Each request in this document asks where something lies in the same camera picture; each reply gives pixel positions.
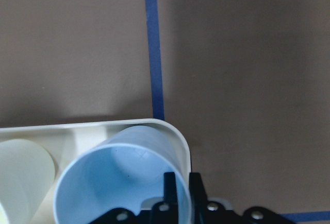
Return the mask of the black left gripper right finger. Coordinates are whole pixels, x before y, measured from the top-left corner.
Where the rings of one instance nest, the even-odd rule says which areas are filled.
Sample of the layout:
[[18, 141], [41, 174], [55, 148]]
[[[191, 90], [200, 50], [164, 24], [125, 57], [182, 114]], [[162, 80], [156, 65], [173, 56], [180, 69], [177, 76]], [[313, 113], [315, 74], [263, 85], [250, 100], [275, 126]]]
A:
[[208, 202], [208, 197], [200, 173], [189, 174], [189, 191], [194, 207], [202, 209]]

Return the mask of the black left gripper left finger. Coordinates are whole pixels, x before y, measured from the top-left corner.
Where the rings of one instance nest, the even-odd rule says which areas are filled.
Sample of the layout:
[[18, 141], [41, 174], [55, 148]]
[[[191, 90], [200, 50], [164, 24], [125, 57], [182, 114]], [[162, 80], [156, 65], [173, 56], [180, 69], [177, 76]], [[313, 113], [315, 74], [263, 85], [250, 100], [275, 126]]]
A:
[[178, 207], [176, 175], [174, 172], [166, 172], [163, 175], [163, 201], [172, 207]]

